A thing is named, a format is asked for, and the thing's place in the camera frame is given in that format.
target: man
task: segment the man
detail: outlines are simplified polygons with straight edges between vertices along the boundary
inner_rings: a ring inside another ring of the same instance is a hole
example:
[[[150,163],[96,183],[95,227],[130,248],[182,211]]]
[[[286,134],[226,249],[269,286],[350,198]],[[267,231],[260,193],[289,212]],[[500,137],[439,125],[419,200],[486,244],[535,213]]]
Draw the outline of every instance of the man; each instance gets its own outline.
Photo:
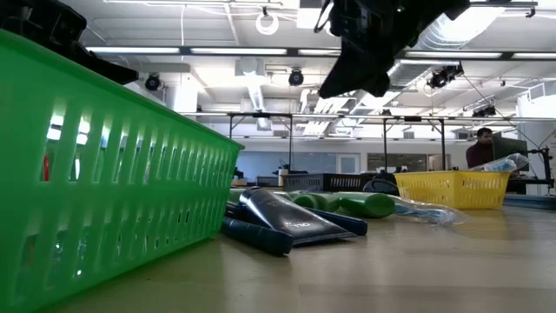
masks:
[[[477,143],[467,149],[466,159],[467,167],[469,169],[493,161],[492,130],[488,128],[481,128],[477,131]]]

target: plastic bag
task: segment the plastic bag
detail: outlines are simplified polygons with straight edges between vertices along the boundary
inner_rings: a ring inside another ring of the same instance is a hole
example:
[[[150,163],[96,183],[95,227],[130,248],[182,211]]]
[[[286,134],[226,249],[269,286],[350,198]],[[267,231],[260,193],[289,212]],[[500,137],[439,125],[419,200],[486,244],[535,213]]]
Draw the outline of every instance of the plastic bag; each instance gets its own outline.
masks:
[[[441,225],[465,223],[469,217],[460,210],[446,205],[421,203],[398,196],[390,196],[396,203],[394,214],[397,216],[417,217],[425,222]]]
[[[497,172],[513,172],[522,169],[529,164],[529,159],[520,153],[502,157],[501,159],[492,161],[490,163],[475,166],[469,170],[480,171],[497,171]]]

